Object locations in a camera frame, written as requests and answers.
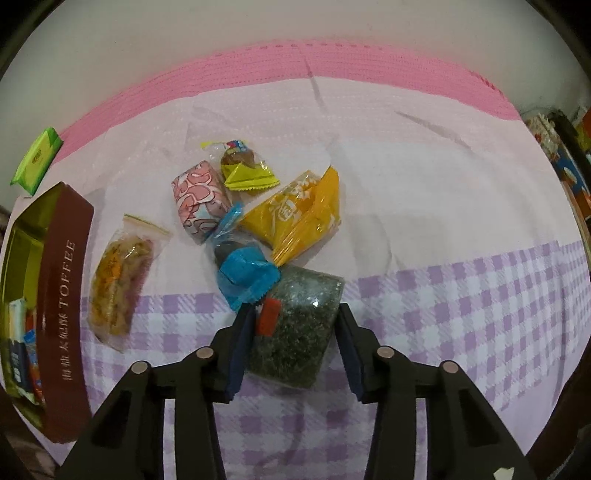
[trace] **orange package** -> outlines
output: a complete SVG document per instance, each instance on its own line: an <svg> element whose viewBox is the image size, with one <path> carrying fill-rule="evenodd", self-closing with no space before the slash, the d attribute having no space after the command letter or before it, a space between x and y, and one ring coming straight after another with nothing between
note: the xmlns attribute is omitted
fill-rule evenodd
<svg viewBox="0 0 591 480"><path fill-rule="evenodd" d="M250 211L241 225L271 246L273 261L280 267L339 223L339 174L329 167L321 179L304 172Z"/></svg>

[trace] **pink tablecloth border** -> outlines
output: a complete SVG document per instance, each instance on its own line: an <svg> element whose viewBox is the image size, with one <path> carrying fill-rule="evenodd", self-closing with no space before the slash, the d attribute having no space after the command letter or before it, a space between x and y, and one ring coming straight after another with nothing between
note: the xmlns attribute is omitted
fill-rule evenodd
<svg viewBox="0 0 591 480"><path fill-rule="evenodd" d="M177 98L277 80L324 76L446 96L501 119L519 119L509 100L477 73L400 48L349 41L282 41L193 60L115 95L60 133L56 162L139 113Z"/></svg>

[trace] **green package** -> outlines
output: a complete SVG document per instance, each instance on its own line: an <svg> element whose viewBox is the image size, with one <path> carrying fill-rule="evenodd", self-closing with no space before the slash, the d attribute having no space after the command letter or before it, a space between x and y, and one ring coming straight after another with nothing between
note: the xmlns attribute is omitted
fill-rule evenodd
<svg viewBox="0 0 591 480"><path fill-rule="evenodd" d="M21 160L10 185L18 183L28 193L35 195L62 144L63 141L57 135L56 130L52 127L46 128Z"/></svg>
<svg viewBox="0 0 591 480"><path fill-rule="evenodd" d="M310 388L333 332L345 281L290 264L280 271L281 279L257 319L248 368L289 387Z"/></svg>

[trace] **gingham pattern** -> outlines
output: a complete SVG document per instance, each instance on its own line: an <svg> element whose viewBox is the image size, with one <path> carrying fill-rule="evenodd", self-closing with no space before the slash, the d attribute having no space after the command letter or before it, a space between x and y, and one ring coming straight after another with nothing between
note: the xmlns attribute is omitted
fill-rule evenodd
<svg viewBox="0 0 591 480"><path fill-rule="evenodd" d="M349 282L358 322L412 360L454 359L496 410L537 385L580 342L591 285L581 242L557 242L468 262ZM131 349L99 344L83 322L82 351L93 410L132 361L173 362L207 345L233 313L217 293L142 297ZM348 390L336 343L310 391L247 375L228 406L216 406L228 478L359 479L375 409ZM167 477L174 477L173 411L165 416ZM424 477L426 420L418 415L417 478Z"/></svg>

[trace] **pink and white wrapped snack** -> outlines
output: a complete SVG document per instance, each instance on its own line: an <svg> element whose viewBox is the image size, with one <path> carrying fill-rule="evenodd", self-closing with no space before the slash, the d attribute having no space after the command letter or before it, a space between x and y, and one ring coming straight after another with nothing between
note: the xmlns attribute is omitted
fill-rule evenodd
<svg viewBox="0 0 591 480"><path fill-rule="evenodd" d="M204 241L232 206L217 172L204 160L176 177L172 186L183 227Z"/></svg>

